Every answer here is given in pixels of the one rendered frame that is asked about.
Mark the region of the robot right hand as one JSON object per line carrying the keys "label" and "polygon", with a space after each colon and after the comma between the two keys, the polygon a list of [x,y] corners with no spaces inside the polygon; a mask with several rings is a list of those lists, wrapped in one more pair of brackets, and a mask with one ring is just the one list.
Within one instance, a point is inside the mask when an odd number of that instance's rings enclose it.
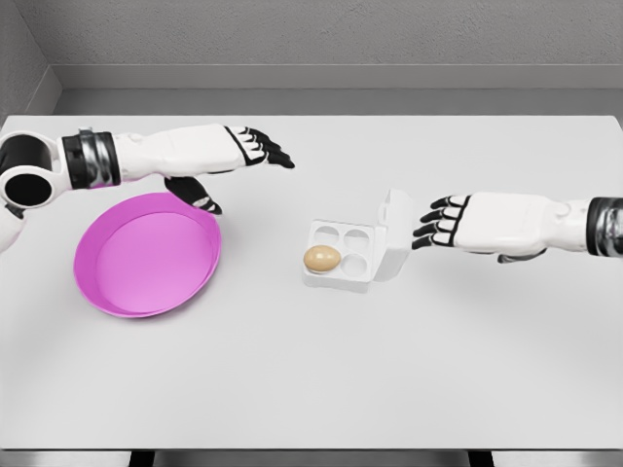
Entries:
{"label": "robot right hand", "polygon": [[544,254],[548,209],[543,196],[475,193],[446,196],[430,204],[413,231],[412,249],[456,248],[496,255],[500,264],[523,262]]}

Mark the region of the white egg box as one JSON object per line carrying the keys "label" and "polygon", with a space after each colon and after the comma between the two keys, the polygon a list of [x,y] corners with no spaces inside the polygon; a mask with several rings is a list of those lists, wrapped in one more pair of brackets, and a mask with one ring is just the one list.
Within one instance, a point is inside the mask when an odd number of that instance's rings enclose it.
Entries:
{"label": "white egg box", "polygon": [[413,200],[396,189],[391,189],[381,203],[373,226],[313,220],[307,247],[331,247],[340,254],[341,261],[328,271],[303,267],[304,283],[365,293],[371,282],[392,279],[411,252],[413,221]]}

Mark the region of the tan egg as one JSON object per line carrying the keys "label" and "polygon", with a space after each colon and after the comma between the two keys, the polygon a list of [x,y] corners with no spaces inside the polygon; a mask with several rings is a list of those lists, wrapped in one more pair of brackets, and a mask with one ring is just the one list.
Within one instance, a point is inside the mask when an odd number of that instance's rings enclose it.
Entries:
{"label": "tan egg", "polygon": [[341,261],[341,253],[329,245],[315,245],[305,252],[303,258],[308,270],[319,273],[333,270]]}

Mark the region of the pink round plate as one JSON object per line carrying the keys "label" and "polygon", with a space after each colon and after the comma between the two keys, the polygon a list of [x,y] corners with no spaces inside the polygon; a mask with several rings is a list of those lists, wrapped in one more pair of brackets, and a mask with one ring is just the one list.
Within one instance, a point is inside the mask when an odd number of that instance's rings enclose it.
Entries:
{"label": "pink round plate", "polygon": [[213,214],[169,193],[141,195],[89,226],[75,251],[75,282],[105,313],[150,317],[193,298],[215,272],[221,246]]}

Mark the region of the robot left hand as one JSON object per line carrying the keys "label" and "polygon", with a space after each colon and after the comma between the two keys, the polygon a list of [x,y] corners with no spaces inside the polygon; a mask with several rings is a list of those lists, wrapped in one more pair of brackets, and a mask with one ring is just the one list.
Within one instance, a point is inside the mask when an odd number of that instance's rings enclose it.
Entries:
{"label": "robot left hand", "polygon": [[170,148],[158,169],[165,187],[185,203],[214,215],[220,205],[197,179],[268,163],[295,167],[291,157],[264,132],[248,126],[207,125],[167,131]]}

